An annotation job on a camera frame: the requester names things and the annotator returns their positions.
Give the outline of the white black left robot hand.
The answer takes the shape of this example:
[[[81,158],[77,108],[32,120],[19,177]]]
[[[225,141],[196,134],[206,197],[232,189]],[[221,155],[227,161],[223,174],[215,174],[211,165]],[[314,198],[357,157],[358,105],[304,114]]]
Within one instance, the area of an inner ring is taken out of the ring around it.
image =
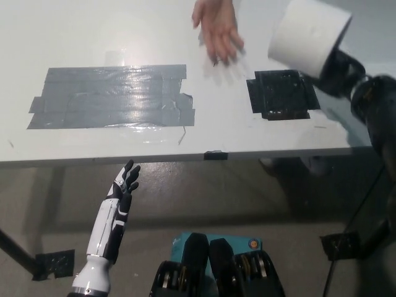
[[[132,191],[138,188],[140,166],[129,160],[112,182],[99,208],[88,243],[87,254],[115,264],[132,204]]]

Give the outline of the bare person hand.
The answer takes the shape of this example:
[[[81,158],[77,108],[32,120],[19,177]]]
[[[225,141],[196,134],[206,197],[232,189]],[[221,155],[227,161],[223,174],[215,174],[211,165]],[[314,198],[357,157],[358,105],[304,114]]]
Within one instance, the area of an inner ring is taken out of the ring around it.
[[[193,27],[200,27],[209,58],[216,64],[229,64],[243,50],[232,0],[196,1],[192,11]]]

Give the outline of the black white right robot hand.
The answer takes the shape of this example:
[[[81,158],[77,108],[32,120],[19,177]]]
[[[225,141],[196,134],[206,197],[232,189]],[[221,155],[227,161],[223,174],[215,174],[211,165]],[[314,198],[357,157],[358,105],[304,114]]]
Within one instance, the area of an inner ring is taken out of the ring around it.
[[[366,76],[364,66],[339,49],[330,54],[322,73],[312,83],[335,98],[350,99],[353,88]]]

